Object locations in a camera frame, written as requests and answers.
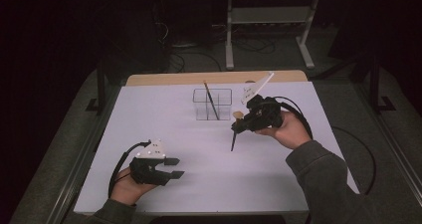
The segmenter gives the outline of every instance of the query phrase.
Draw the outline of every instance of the transparent box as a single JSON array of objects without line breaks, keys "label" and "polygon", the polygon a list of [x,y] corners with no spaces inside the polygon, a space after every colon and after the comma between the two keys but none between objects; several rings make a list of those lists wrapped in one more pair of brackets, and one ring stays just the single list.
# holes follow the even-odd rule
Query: transparent box
[{"label": "transparent box", "polygon": [[232,90],[209,89],[208,91],[210,96],[208,96],[206,89],[195,89],[193,91],[196,120],[230,120]]}]

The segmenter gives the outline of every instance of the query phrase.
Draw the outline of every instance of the hand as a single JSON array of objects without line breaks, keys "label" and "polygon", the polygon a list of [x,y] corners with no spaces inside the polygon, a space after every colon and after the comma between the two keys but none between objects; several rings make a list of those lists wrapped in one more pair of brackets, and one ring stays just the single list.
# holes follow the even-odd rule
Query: hand
[{"label": "hand", "polygon": [[256,130],[255,133],[275,138],[281,145],[295,149],[311,138],[304,125],[292,112],[281,113],[283,124],[280,127],[266,127]]},{"label": "hand", "polygon": [[110,199],[126,205],[133,205],[146,192],[154,189],[153,184],[138,184],[130,176],[130,168],[122,170],[117,175],[117,182],[112,189]]}]

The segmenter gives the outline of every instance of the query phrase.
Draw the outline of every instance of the person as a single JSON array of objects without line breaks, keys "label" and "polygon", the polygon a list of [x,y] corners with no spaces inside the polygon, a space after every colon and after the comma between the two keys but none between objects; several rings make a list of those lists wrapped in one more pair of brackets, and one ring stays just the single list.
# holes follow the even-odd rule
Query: person
[{"label": "person", "polygon": [[[345,162],[312,140],[292,112],[282,112],[281,116],[281,127],[267,127],[256,133],[271,136],[292,150],[286,162],[305,194],[312,223],[376,223],[368,197],[356,194],[348,187]],[[128,173],[129,170],[124,169],[119,176]],[[151,184],[137,184],[130,175],[122,178],[104,207],[84,223],[130,223],[136,201],[154,187]]]}]

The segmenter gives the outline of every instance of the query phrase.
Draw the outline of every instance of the white tabletop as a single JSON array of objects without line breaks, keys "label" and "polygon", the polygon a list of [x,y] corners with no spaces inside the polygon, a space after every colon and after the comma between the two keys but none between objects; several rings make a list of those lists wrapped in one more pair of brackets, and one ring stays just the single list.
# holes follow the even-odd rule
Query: white tabletop
[{"label": "white tabletop", "polygon": [[[248,84],[208,84],[210,89],[232,89],[232,111],[248,113],[240,99]],[[137,203],[145,214],[281,213],[308,210],[295,176],[285,159],[291,152],[267,136],[245,131],[230,151],[232,120],[196,120],[193,91],[201,85],[123,87],[105,129],[91,170],[75,207],[94,213],[107,199],[107,186],[121,155],[134,144],[161,139],[176,166],[157,165],[163,171],[183,170],[146,193]],[[311,82],[268,83],[263,97],[295,101],[313,129],[314,138],[342,157]],[[134,150],[123,167],[140,149]],[[349,186],[357,192],[349,173]]]}]

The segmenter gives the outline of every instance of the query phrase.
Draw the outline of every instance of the sleeve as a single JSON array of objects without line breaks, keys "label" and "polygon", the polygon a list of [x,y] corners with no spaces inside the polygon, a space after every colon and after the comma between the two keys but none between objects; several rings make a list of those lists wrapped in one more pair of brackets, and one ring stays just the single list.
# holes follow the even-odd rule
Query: sleeve
[{"label": "sleeve", "polygon": [[376,223],[367,196],[347,185],[347,166],[317,141],[309,141],[287,157],[304,191],[314,224]]},{"label": "sleeve", "polygon": [[102,209],[88,217],[84,224],[129,224],[135,211],[134,206],[127,206],[109,199]]}]

